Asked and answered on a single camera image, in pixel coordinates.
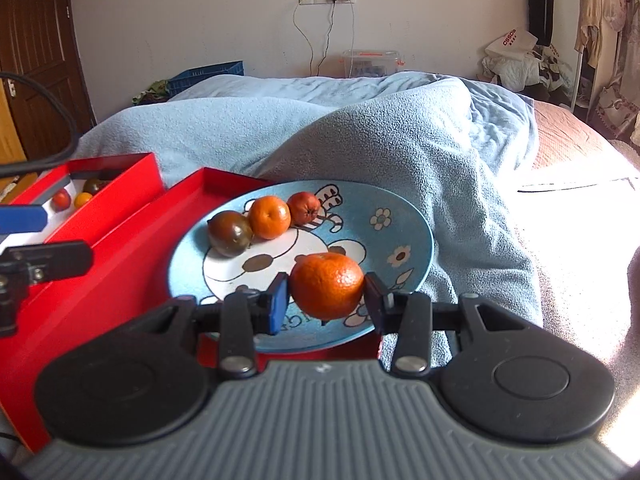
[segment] gray ribbed surface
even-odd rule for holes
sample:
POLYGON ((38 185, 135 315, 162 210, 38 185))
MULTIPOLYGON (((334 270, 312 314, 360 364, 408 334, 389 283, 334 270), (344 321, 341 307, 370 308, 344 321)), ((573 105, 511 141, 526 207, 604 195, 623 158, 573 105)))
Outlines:
POLYGON ((223 384, 189 425, 122 450, 55 442, 33 480, 613 479, 626 466, 593 440, 519 449, 452 421, 431 389, 373 362, 272 362, 223 384))

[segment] metal screw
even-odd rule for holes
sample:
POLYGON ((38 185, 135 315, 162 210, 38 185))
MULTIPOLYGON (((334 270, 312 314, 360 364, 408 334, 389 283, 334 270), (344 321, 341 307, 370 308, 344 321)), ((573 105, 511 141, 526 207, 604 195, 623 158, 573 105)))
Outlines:
POLYGON ((254 362, 247 357, 232 355, 222 359, 220 367, 230 374, 245 374, 254 367, 254 362))
POLYGON ((427 369, 427 361, 415 355, 405 355, 396 361, 396 368, 406 374, 419 374, 427 369))

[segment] blue crate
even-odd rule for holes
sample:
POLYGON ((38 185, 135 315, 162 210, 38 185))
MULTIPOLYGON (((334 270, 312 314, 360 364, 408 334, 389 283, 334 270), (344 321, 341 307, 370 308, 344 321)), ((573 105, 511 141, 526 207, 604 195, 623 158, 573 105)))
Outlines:
POLYGON ((201 66, 199 68, 185 70, 177 76, 169 79, 167 90, 169 91, 169 95, 173 97, 200 81, 204 81, 205 79, 220 74, 244 75, 244 66, 242 65, 242 61, 220 63, 217 65, 201 66))

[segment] cartoon plate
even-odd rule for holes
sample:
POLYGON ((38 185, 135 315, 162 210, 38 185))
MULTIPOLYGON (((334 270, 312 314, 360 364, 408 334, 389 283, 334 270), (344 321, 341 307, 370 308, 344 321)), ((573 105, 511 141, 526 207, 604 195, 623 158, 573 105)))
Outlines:
MULTIPOLYGON (((422 285, 433 259, 433 235, 424 216, 402 197, 355 182, 304 180, 265 187, 238 197, 202 218, 182 238, 169 264, 172 296, 191 294, 200 304, 214 303, 235 290, 265 290, 278 272, 289 273, 296 257, 336 251, 374 271, 393 290, 412 292, 422 285), (224 210, 246 212, 253 200, 276 195, 283 200, 299 191, 315 193, 318 218, 291 227, 275 240, 256 240, 235 258, 209 247, 207 220, 224 210)), ((307 352, 330 348, 373 330, 361 303, 345 319, 320 321, 289 303, 278 335, 255 338, 258 352, 307 352)))

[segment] brown wooden door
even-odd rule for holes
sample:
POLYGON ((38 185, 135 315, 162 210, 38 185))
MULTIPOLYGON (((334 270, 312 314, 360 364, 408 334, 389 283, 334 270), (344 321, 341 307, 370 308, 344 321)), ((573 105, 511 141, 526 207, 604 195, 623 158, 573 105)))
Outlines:
MULTIPOLYGON (((69 0, 0 0, 0 68, 44 85, 69 110, 84 133, 95 123, 84 88, 69 0)), ((4 89, 29 159, 61 151, 68 128, 31 89, 4 81, 4 89)))

